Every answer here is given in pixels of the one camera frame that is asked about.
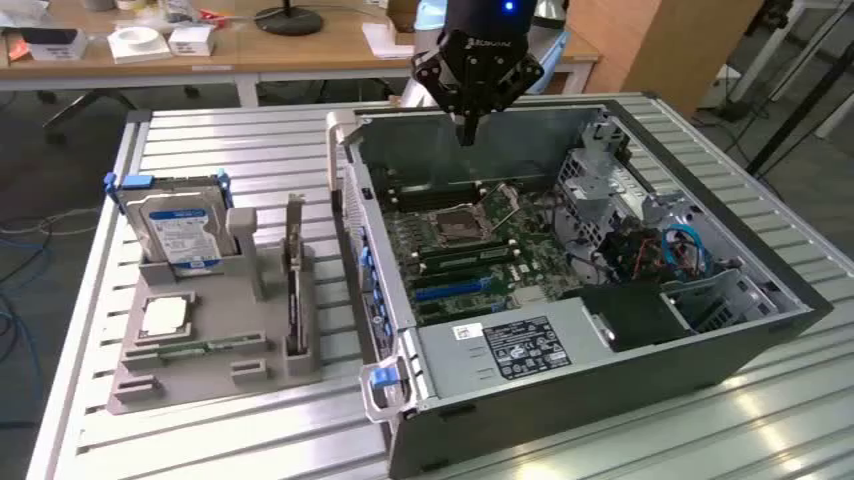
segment floor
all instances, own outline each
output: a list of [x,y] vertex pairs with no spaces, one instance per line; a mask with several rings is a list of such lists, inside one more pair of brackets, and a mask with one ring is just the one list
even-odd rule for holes
[[[738,70],[745,70],[758,51],[761,40],[761,36],[745,39],[734,52],[731,63]],[[777,65],[785,65],[797,53],[794,46],[785,45],[766,74],[778,71]],[[826,69],[826,63],[814,61],[789,96],[766,106],[767,118],[755,121],[741,142],[749,156],[759,151],[787,112]],[[853,87],[854,76],[847,75],[829,92],[782,150],[827,115],[833,105],[839,104]],[[171,87],[128,90],[125,93],[140,108],[152,110],[237,106],[236,93],[228,86],[200,86],[199,90],[201,97],[197,99],[185,98],[183,90]],[[762,87],[758,88],[758,99],[763,98],[762,91]],[[270,93],[284,100],[300,97],[314,99],[318,85],[308,82],[287,86],[272,85]],[[60,104],[75,98],[76,94],[77,92],[61,92]],[[367,81],[336,81],[330,82],[323,100],[356,101],[360,96],[363,100],[379,99],[378,85]],[[9,94],[0,94],[0,220],[20,216],[45,216],[71,208],[97,206],[101,202],[100,179],[112,166],[123,127],[125,112],[121,107],[109,100],[101,100],[63,128],[68,145],[57,148],[41,141],[40,122],[57,110],[59,105],[43,105],[32,93],[19,93],[3,109],[9,98]],[[698,114],[698,118],[707,124],[718,122],[707,113]],[[705,127],[702,131],[725,148],[731,143],[731,134],[741,130],[745,122]],[[854,213],[845,206],[854,203],[854,189],[850,188],[854,180],[853,127],[854,115],[842,123],[830,141],[810,136],[767,177],[791,208],[849,255],[854,255]],[[735,149],[731,155],[745,161]],[[57,223],[55,229],[73,230],[91,225],[93,221],[92,215],[81,215]],[[0,239],[39,243],[43,236],[0,235]],[[91,240],[92,232],[53,237],[49,245],[51,264],[45,273],[24,289],[16,290],[15,284],[4,285],[4,292],[36,339],[44,385],[51,383],[59,361]],[[0,273],[5,274],[31,252],[24,248],[0,245]],[[40,268],[43,267],[33,265],[32,270],[16,277],[17,281],[27,280]],[[3,338],[1,348],[5,349],[5,345],[7,340]],[[37,421],[40,418],[47,390],[39,392],[35,388],[31,363],[21,344],[9,359],[0,364],[0,425],[3,422]],[[23,478],[35,435],[36,429],[0,428],[0,478]]]

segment desk lamp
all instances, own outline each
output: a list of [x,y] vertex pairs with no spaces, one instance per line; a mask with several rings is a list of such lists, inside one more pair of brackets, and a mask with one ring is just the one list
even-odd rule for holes
[[257,12],[255,25],[267,33],[296,37],[318,32],[323,28],[323,18],[311,10],[292,7],[291,0],[282,0],[282,8]]

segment metal slotted surface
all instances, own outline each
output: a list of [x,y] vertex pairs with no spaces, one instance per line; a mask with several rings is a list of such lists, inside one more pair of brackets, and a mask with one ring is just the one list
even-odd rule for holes
[[[543,97],[555,100],[566,97]],[[454,465],[424,479],[854,478],[853,264],[734,167],[670,109],[640,95],[614,98],[688,170],[813,283],[835,310],[769,350],[721,386]],[[359,104],[359,107],[382,104]],[[88,337],[68,340],[36,445],[31,478],[384,478],[380,430],[364,419],[350,296],[326,185],[324,114],[335,105],[155,113],[131,142],[131,170],[208,174],[225,168],[237,206],[259,209],[256,241],[284,233],[288,194],[303,192],[303,233],[316,271],[324,381],[275,393],[112,416],[104,410],[139,275],[140,249],[124,220],[101,234]],[[643,149],[632,164],[659,190],[675,184]],[[105,217],[101,218],[101,230]],[[95,251],[99,251],[96,239]],[[88,270],[97,268],[89,261]],[[81,307],[79,300],[75,310]],[[61,410],[63,398],[73,402]]]

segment label sticker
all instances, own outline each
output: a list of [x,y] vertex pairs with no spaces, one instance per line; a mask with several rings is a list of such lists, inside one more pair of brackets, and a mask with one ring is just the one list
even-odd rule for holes
[[191,69],[193,72],[227,72],[235,67],[233,65],[193,65]]
[[216,239],[204,231],[208,213],[201,208],[148,214],[169,263],[179,268],[207,268],[221,260]]
[[454,338],[456,340],[467,340],[483,336],[483,325],[479,323],[470,323],[467,325],[458,325],[454,327]]
[[502,377],[507,380],[571,364],[544,316],[484,328],[483,336]]

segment wooden desk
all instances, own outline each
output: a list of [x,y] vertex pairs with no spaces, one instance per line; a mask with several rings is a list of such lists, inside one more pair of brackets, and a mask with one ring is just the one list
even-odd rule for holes
[[[196,5],[217,12],[249,17],[274,0],[205,0]],[[29,57],[0,66],[0,90],[61,90],[165,85],[231,83],[237,87],[241,106],[257,106],[255,84],[259,81],[324,80],[343,78],[407,77],[408,60],[374,57],[363,23],[382,23],[383,11],[362,0],[330,0],[323,5],[352,10],[315,7],[326,20],[323,30],[306,37],[280,37],[260,31],[253,23],[232,22],[216,32],[216,50],[211,57],[173,57],[124,65],[113,64],[105,36],[117,20],[132,18],[120,10],[88,12],[77,0],[52,2],[48,12],[59,26],[81,28],[95,38],[85,58],[76,62],[36,62]],[[580,93],[598,51],[572,35],[559,72],[570,72],[564,92]]]

